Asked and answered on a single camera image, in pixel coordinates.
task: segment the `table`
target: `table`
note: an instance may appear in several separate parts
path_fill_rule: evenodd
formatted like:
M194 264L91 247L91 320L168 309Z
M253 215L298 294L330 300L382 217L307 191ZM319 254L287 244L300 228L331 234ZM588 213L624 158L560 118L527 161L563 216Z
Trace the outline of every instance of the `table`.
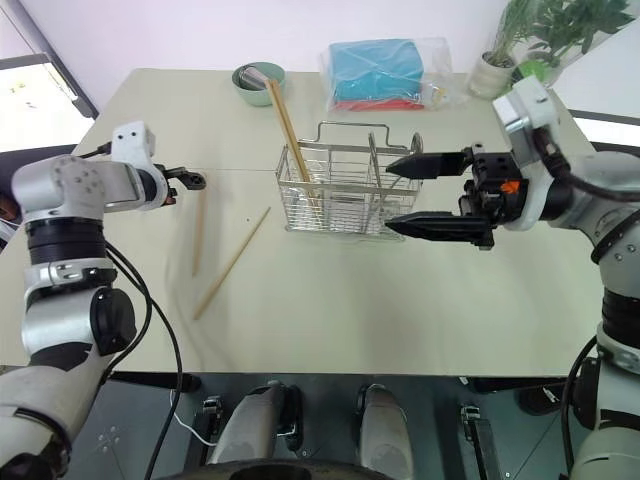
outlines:
M107 239L137 266L172 322L185 371L566 374L600 320L602 287L586 238L541 223L526 233L499 229L496 247L480 252L467 244L287 232L274 175L284 143L274 111L245 104L230 75L136 70L76 150L92 150L115 126L142 119L157 137L154 161L198 169L209 178L196 278L191 252L198 193L181 189L173 207L105 218ZM490 103L475 98L439 112L327 114L315 73L290 73L285 96L300 137L313 137L318 121L332 119L387 123L392 143L408 144L418 131L426 151L476 141L488 151L508 149ZM558 106L565 153L592 152ZM425 182L415 208L456 211L462 184L461 178ZM197 299L267 206L271 213L194 321ZM27 259L21 229L0 255L4 364L27 362L19 280ZM140 325L140 295L124 278L116 286L129 292ZM121 368L174 370L157 316Z

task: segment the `plastic bag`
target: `plastic bag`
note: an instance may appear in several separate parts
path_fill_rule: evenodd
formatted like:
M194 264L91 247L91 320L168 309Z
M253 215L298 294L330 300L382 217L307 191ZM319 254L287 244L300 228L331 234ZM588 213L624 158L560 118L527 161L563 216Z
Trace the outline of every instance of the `plastic bag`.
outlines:
M321 73L328 110L438 109L462 98L444 38L332 43Z

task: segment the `wire basket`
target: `wire basket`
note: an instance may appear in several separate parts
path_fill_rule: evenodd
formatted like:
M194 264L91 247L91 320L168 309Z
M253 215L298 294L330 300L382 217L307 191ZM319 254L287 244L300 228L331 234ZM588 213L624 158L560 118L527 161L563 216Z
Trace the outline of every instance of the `wire basket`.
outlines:
M377 147L373 131L367 145L323 143L323 127L384 129L385 145ZM285 146L276 170L288 230L336 232L397 238L385 221L409 213L422 182L386 173L396 159L422 152L422 138L413 135L411 146L389 143L385 124L323 121L314 140L298 145L311 182L304 182L295 159Z

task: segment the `bowl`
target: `bowl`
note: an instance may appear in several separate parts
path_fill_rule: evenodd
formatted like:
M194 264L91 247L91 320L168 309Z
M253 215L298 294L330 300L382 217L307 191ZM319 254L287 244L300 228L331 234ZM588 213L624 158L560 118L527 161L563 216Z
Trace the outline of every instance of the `bowl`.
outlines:
M246 65L243 65L236 70L231 75L231 81L233 82L233 86L236 87L236 90L240 94L242 98L249 104L255 107L266 107L267 105L271 105L271 97L269 97L269 92L267 89L264 90L247 90L242 88L239 83L239 74L240 71L248 66L252 66L260 70L267 77L276 79L280 84L280 90L284 91L285 84L285 73L282 67L276 65L275 63L269 62L252 62Z

